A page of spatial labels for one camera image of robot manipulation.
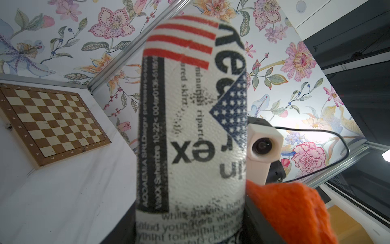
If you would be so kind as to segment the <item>orange fluffy cloth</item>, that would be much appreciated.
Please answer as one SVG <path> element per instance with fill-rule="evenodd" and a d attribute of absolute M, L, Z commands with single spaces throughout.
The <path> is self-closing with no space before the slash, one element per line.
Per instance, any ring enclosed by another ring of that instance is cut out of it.
<path fill-rule="evenodd" d="M 259 186 L 247 180 L 246 193 L 286 243 L 338 243 L 317 190 L 302 183 Z"/>

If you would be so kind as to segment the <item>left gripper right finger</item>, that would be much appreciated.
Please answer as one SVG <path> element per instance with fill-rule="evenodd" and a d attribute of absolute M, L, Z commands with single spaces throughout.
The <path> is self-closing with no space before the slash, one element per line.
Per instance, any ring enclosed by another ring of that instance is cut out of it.
<path fill-rule="evenodd" d="M 243 244 L 286 244 L 248 195 L 245 196 Z"/>

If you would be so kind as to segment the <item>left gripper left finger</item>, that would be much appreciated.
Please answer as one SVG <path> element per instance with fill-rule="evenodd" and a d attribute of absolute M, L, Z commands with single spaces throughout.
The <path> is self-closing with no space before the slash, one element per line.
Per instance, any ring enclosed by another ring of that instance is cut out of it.
<path fill-rule="evenodd" d="M 136 203 L 134 202 L 114 229 L 101 241 L 101 244 L 136 243 Z"/>

